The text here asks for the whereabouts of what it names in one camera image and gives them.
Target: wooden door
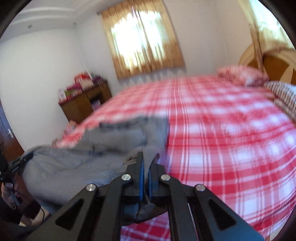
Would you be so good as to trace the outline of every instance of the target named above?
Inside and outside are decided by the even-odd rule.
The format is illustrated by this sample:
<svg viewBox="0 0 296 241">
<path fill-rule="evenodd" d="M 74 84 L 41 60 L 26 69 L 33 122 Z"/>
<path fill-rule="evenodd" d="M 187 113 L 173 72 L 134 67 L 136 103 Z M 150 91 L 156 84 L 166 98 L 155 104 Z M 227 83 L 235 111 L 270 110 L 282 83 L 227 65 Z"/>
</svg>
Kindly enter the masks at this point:
<svg viewBox="0 0 296 241">
<path fill-rule="evenodd" d="M 0 100 L 0 145 L 2 144 L 4 144 L 3 154 L 7 161 L 12 161 L 24 153 L 6 119 Z"/>
</svg>

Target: wooden dresser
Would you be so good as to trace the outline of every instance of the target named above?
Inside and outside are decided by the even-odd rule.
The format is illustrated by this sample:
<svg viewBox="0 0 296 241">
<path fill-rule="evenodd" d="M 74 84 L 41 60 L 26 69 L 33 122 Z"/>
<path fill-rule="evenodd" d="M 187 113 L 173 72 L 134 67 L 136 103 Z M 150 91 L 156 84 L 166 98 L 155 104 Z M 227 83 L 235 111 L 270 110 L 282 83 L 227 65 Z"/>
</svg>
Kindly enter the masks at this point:
<svg viewBox="0 0 296 241">
<path fill-rule="evenodd" d="M 94 111 L 91 106 L 92 101 L 100 100 L 101 104 L 104 104 L 111 97 L 108 83 L 103 82 L 71 99 L 60 102 L 59 105 L 63 109 L 68 121 L 73 120 L 81 123 Z"/>
</svg>

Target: beige curtain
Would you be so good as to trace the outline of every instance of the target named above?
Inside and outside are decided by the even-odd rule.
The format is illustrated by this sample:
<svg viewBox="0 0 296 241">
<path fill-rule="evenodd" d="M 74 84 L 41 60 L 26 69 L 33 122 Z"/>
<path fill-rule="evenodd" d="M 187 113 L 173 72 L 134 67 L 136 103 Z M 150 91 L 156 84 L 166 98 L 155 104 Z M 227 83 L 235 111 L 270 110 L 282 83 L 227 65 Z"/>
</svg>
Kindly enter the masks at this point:
<svg viewBox="0 0 296 241">
<path fill-rule="evenodd" d="M 238 0 L 251 29 L 258 68 L 263 71 L 263 57 L 271 51 L 293 48 L 287 33 L 275 16 L 258 0 Z"/>
<path fill-rule="evenodd" d="M 161 0 L 126 0 L 102 17 L 118 79 L 185 65 Z"/>
</svg>

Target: pillow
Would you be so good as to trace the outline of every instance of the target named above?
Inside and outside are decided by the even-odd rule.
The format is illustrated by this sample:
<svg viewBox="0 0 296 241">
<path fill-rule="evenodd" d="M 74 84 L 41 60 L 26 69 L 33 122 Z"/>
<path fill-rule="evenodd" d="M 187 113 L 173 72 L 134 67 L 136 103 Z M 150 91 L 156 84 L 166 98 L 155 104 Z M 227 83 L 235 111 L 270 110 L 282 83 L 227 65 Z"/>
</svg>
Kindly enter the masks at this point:
<svg viewBox="0 0 296 241">
<path fill-rule="evenodd" d="M 277 107 L 283 110 L 287 114 L 287 116 L 292 119 L 293 121 L 296 121 L 296 115 L 286 106 L 286 104 L 281 101 L 280 99 L 275 99 L 274 103 Z"/>
<path fill-rule="evenodd" d="M 266 73 L 249 66 L 226 66 L 217 71 L 220 77 L 227 78 L 230 82 L 239 86 L 263 86 L 264 82 L 269 81 Z"/>
<path fill-rule="evenodd" d="M 264 86 L 283 101 L 289 110 L 296 115 L 296 86 L 279 81 L 266 82 Z"/>
</svg>

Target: metal screw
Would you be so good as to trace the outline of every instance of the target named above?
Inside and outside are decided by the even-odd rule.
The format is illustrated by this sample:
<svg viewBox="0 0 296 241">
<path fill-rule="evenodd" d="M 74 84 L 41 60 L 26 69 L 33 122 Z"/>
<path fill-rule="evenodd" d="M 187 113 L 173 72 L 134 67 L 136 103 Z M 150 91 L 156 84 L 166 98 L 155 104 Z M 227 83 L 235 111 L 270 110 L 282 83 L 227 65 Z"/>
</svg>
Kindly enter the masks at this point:
<svg viewBox="0 0 296 241">
<path fill-rule="evenodd" d="M 199 192 L 203 192 L 205 190 L 205 186 L 203 184 L 197 184 L 195 188 Z"/>
<path fill-rule="evenodd" d="M 89 191 L 89 192 L 92 192 L 92 191 L 94 191 L 95 189 L 96 189 L 96 185 L 94 185 L 94 184 L 88 184 L 88 185 L 86 186 L 86 190 Z"/>
<path fill-rule="evenodd" d="M 124 180 L 124 181 L 129 181 L 131 179 L 131 175 L 129 175 L 129 174 L 123 174 L 121 176 L 121 179 Z"/>
<path fill-rule="evenodd" d="M 163 175 L 161 175 L 161 177 L 160 177 L 163 181 L 168 181 L 168 180 L 170 180 L 170 175 L 168 175 L 168 174 L 163 174 Z"/>
</svg>

